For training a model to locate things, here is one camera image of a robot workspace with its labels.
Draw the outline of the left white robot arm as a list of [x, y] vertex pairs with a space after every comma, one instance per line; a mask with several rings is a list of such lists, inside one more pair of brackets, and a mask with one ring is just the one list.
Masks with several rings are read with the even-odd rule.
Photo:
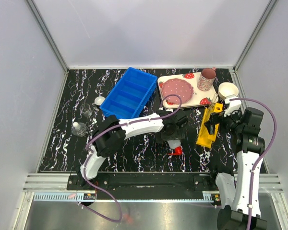
[[180, 147], [187, 124], [188, 117], [183, 110], [158, 110], [133, 119], [118, 119], [115, 115], [107, 117], [85, 147], [88, 155], [80, 167], [77, 184], [84, 190], [90, 189], [104, 160], [118, 152], [129, 138], [154, 133], [158, 143], [165, 141], [173, 150]]

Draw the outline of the glass test tube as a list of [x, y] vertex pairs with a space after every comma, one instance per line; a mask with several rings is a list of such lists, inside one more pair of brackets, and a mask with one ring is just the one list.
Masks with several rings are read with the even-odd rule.
[[215, 106], [215, 104], [217, 102], [218, 102], [218, 94], [215, 93], [213, 98], [211, 99], [211, 102], [210, 102], [210, 105], [209, 105], [208, 109], [213, 111], [214, 110], [214, 106]]

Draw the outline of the yellow test tube rack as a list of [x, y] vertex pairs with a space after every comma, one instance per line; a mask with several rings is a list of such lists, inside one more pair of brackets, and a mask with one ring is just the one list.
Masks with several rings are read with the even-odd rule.
[[219, 124], [216, 125], [216, 131], [214, 135], [209, 135], [204, 123], [210, 121], [211, 113], [220, 113], [223, 110], [223, 105], [220, 103], [216, 103], [214, 106], [214, 110], [209, 110], [208, 108], [204, 111], [204, 116], [201, 122], [198, 138], [196, 141], [196, 145], [200, 145], [203, 147], [211, 148], [213, 142], [216, 140]]

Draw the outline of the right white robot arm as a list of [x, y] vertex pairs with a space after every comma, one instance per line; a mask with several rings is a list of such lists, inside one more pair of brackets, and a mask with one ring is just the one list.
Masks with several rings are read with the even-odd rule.
[[219, 230], [265, 230], [259, 205], [259, 179], [265, 140], [259, 137], [264, 113], [248, 107], [245, 112], [234, 110], [226, 116], [221, 109], [206, 109], [204, 129], [209, 134], [221, 125], [233, 134], [236, 144], [238, 175], [232, 170], [216, 168], [208, 178], [209, 186], [219, 190], [221, 209], [217, 216]]

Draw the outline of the small glass beaker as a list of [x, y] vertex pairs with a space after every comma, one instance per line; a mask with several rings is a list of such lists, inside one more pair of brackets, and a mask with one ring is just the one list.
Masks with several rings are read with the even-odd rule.
[[91, 106], [87, 103], [86, 104], [84, 103], [80, 106], [80, 112], [84, 117], [87, 118], [90, 118], [93, 113]]

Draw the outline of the white wash bottle red cap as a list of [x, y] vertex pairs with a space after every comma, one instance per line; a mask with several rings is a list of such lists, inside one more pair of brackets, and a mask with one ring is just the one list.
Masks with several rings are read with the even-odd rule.
[[179, 139], [176, 140], [168, 140], [169, 147], [173, 150], [172, 153], [169, 153], [169, 156], [180, 156], [182, 155], [182, 147], [181, 147], [181, 141]]

